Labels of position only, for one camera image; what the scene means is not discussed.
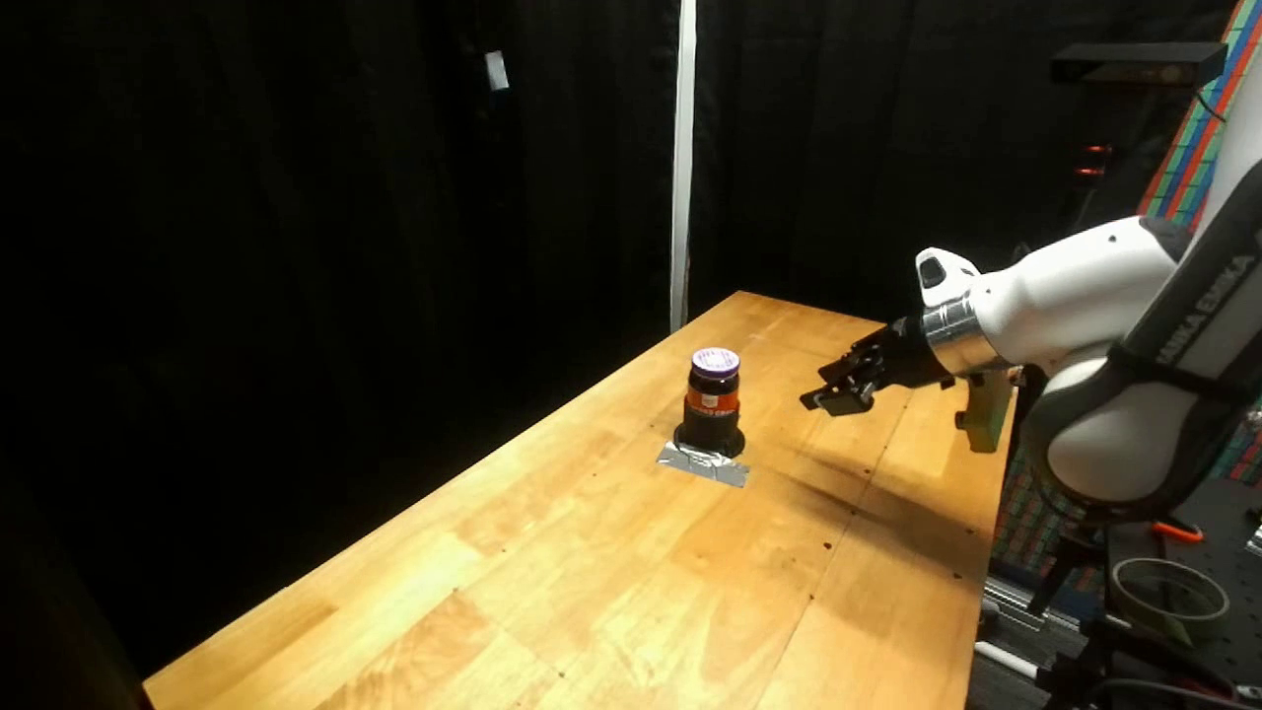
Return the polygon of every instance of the black curtain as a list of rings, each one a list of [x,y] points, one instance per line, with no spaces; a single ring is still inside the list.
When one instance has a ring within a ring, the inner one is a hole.
[[[657,3],[0,33],[0,445],[143,673],[657,337]]]
[[[1220,41],[1195,0],[703,0],[697,305],[745,286],[890,320],[912,255],[982,269],[1136,209],[1192,95],[1086,91],[1048,59],[1096,41]],[[1090,144],[1109,186],[1076,180]]]

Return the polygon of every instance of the wooden table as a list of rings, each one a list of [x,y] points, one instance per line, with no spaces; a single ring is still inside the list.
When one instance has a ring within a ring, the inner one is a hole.
[[[146,679],[176,708],[962,708],[1002,445],[966,389],[798,404],[875,324],[722,301]],[[728,488],[657,464],[689,351],[741,354]]]

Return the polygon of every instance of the white pole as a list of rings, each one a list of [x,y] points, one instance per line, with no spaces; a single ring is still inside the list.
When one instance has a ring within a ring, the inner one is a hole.
[[[689,200],[693,200],[693,111],[697,111],[697,0],[678,0],[673,52],[673,174],[669,174],[669,333],[689,320]]]

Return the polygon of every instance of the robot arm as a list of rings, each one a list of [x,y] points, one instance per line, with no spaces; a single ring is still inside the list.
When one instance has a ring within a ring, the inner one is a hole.
[[[1104,517],[1162,517],[1209,468],[1262,389],[1262,161],[1186,237],[1124,217],[979,274],[915,259],[924,316],[828,363],[803,408],[858,413],[881,386],[1005,363],[1048,374],[1020,421],[1030,464]]]
[[[974,374],[994,363],[1036,363],[1057,374],[1076,354],[1124,337],[1154,287],[1175,274],[1171,224],[1124,217],[1030,253],[1002,274],[979,274],[966,255],[924,247],[915,282],[924,316],[858,340],[819,374],[828,386],[803,408],[828,413],[873,409],[887,384],[924,386]]]

